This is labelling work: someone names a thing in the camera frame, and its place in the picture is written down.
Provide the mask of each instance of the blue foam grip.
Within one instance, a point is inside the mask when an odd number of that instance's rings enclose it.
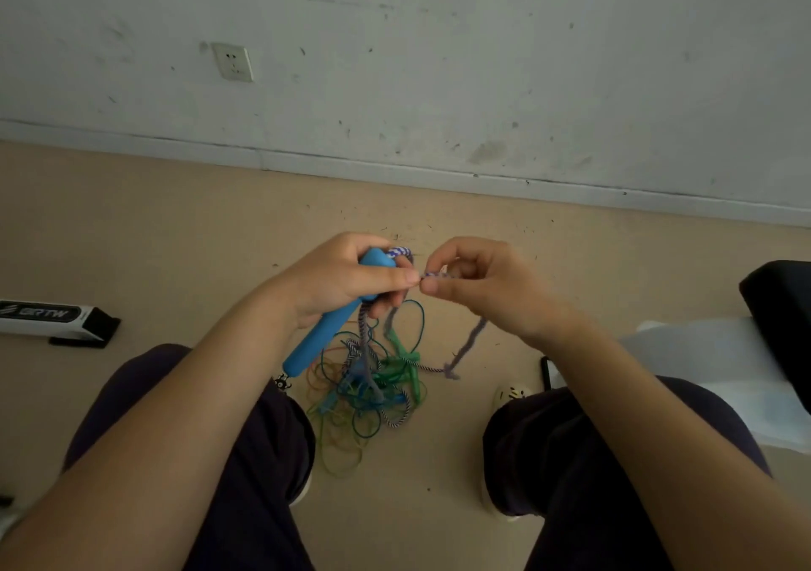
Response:
[[[385,268],[394,268],[397,266],[397,264],[394,263],[394,259],[388,257],[378,248],[369,249],[366,255],[361,258],[360,263],[364,266],[384,266]],[[287,356],[287,359],[282,364],[285,374],[293,377],[299,376],[305,371],[312,361],[318,357],[318,354],[329,344],[336,332],[343,327],[354,310],[360,306],[361,300],[370,302],[375,298],[377,298],[377,295],[365,295],[350,302],[345,307],[321,315],[321,319],[318,320],[315,327],[309,331],[304,337],[304,340],[293,349],[293,352]]]

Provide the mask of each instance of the person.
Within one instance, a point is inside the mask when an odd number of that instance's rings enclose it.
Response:
[[[313,437],[269,384],[290,334],[364,294],[417,285],[550,357],[569,387],[498,399],[486,502],[546,518],[527,568],[811,568],[811,522],[712,393],[660,380],[509,245],[453,238],[420,275],[358,264],[389,241],[341,234],[240,300],[194,350],[162,345],[101,391],[66,470],[0,544],[0,568],[311,568],[289,511]]]

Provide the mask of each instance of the person's left hand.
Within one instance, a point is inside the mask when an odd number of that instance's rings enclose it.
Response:
[[[269,283],[289,297],[299,328],[307,328],[323,313],[367,294],[380,294],[369,311],[370,317],[377,318],[391,307],[399,307],[406,290],[419,284],[419,272],[404,256],[395,259],[396,268],[358,263],[367,250],[391,246],[389,240],[373,234],[339,234]]]

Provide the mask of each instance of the pant leg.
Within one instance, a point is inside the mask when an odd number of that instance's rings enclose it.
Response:
[[[64,470],[190,351],[159,345],[121,366],[79,426]],[[289,502],[307,482],[315,452],[307,416],[270,383],[234,443],[184,568],[312,569]]]
[[[694,383],[659,379],[769,474],[732,407]],[[546,518],[527,569],[672,568],[628,477],[568,389],[509,402],[487,424],[483,448],[495,506]]]

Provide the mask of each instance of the power outlet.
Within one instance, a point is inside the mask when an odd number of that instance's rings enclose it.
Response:
[[[253,82],[250,59],[245,46],[232,44],[211,44],[220,75],[226,80]]]

